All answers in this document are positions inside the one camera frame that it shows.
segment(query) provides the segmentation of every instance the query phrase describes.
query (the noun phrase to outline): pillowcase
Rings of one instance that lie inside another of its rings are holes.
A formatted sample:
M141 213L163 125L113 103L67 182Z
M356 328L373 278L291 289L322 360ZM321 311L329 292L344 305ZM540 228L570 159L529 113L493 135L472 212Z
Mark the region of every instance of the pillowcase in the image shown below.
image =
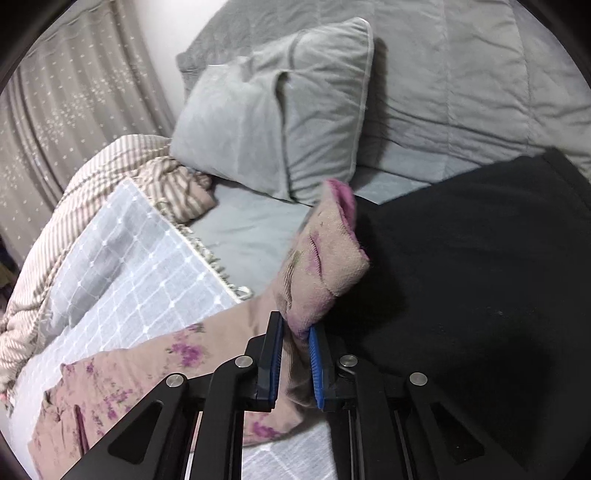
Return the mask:
M169 220L187 222L215 205L210 179L168 156L170 139L126 135L105 147L74 175L49 222L33 245L5 316L0 319L0 401L27 361L44 346L38 331L49 289L70 248L125 178L165 210Z
M362 18L304 30L209 66L182 111L171 155L196 170L312 205L348 182L374 53Z

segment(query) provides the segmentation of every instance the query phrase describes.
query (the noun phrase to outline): beige curtain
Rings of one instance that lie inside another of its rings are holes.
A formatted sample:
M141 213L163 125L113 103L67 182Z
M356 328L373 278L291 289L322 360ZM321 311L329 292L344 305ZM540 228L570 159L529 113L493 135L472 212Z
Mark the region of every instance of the beige curtain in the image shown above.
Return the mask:
M121 135L173 124L127 2L61 25L0 96L0 236L22 264L69 180Z

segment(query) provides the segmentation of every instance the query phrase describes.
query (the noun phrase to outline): silver rivet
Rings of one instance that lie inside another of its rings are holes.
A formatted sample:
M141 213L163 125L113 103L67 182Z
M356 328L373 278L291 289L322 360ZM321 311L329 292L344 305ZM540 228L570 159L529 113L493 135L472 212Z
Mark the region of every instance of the silver rivet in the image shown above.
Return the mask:
M354 355L343 355L339 358L339 362L343 367L354 367L357 365L357 357Z
M421 372L415 372L410 374L410 383L418 387L422 387L427 384L427 376Z
M179 374L173 374L166 379L166 384L172 388L183 385L183 382L184 378Z
M246 368L252 365L252 358L248 355L241 355L235 360L235 364L238 368Z

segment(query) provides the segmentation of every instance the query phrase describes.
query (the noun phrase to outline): black cloth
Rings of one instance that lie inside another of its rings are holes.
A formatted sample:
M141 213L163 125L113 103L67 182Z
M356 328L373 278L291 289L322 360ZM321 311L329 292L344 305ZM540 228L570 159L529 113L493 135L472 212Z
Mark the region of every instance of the black cloth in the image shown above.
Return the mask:
M423 372L536 479L591 434L591 186L557 150L383 205L358 200L372 267L327 330L383 372Z

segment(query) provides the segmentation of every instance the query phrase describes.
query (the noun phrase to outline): gray quilt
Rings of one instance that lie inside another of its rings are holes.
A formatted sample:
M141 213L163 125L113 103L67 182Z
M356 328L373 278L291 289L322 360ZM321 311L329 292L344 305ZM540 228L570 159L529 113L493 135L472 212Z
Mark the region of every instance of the gray quilt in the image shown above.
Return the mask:
M516 0L229 0L177 58L186 91L208 64L355 16L375 34L358 164L434 183L555 145L591 179L591 90Z
M61 378L61 363L133 347L239 301L132 180L117 187L82 232L49 295L43 329L54 340L18 377L9 420L11 447L33 480L27 443L43 392Z

